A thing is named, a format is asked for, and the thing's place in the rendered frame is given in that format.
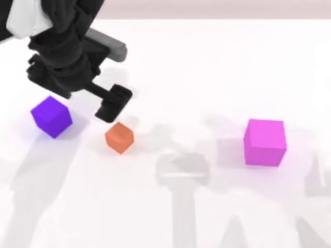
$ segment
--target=pink cube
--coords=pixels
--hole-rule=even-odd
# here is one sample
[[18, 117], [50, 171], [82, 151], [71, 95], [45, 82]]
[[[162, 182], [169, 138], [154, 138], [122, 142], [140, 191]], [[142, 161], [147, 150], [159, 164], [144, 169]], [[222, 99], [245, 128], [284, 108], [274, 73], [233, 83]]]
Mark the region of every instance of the pink cube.
[[284, 122], [249, 120], [244, 147], [247, 165], [278, 167], [287, 150]]

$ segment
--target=white table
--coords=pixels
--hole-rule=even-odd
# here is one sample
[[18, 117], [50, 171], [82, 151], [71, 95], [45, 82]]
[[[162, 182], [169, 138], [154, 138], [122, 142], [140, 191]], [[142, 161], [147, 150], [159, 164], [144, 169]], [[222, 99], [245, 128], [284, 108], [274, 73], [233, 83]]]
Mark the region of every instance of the white table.
[[[49, 93], [26, 78], [28, 40], [0, 46], [3, 248], [330, 247], [318, 244], [331, 242], [330, 21], [94, 28], [128, 45], [95, 82], [134, 91], [119, 120], [136, 143], [122, 156], [107, 148], [111, 125], [87, 92], [57, 97], [74, 125], [48, 138], [29, 113]], [[243, 164], [249, 118], [285, 121], [279, 168]], [[313, 243], [300, 246], [297, 230]]]

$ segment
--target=purple cube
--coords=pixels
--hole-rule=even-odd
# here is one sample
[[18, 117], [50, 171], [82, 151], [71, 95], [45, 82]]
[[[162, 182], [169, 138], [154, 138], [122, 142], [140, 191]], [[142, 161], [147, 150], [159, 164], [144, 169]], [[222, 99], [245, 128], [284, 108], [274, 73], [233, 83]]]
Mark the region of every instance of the purple cube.
[[244, 146], [247, 165], [278, 167], [287, 150], [284, 122], [249, 120]]
[[69, 109], [53, 97], [42, 101], [31, 114], [37, 126], [52, 138], [58, 137], [72, 124]]

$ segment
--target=cube face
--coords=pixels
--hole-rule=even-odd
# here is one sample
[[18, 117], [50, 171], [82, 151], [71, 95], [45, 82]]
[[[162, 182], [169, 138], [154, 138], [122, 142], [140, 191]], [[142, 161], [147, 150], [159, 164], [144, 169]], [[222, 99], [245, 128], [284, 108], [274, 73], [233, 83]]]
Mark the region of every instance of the cube face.
[[287, 150], [283, 121], [250, 120], [244, 137], [247, 165], [280, 165]]
[[106, 133], [106, 143], [119, 154], [124, 153], [134, 142], [133, 132], [122, 123], [116, 123]]
[[72, 124], [69, 109], [52, 97], [42, 101], [31, 114], [36, 125], [52, 138], [58, 137]]

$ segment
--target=orange block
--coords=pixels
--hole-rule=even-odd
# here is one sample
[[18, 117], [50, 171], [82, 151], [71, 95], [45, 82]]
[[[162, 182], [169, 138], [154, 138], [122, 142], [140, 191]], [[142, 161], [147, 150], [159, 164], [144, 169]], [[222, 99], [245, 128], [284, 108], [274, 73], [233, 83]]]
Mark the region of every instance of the orange block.
[[122, 154], [134, 142], [133, 131], [118, 122], [106, 133], [106, 142], [109, 147]]

